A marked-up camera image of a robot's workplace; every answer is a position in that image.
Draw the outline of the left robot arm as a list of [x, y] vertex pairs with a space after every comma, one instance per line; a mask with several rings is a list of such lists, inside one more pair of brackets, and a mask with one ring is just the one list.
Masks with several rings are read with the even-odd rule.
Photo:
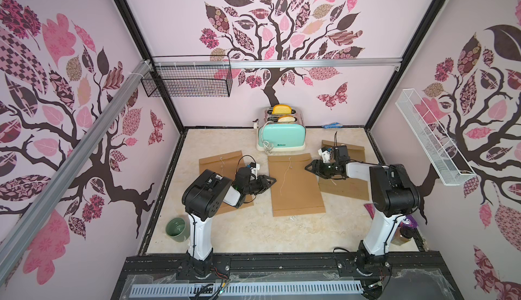
[[238, 209], [248, 195], [256, 196], [271, 189], [275, 178], [259, 174], [258, 164], [237, 169], [234, 179], [205, 170], [185, 190], [182, 203], [189, 216], [191, 240], [187, 251], [195, 274], [206, 277], [212, 271], [212, 219], [222, 204]]

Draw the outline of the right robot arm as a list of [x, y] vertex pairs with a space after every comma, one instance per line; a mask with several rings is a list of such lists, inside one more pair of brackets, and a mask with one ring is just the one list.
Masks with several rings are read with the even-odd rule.
[[360, 241], [354, 264], [357, 272], [371, 276], [372, 267], [387, 261], [389, 245], [399, 225], [420, 205], [419, 192], [401, 164], [369, 164], [350, 158], [347, 146], [323, 147], [319, 160], [305, 170], [326, 180], [358, 179], [370, 185], [375, 209], [369, 233]]

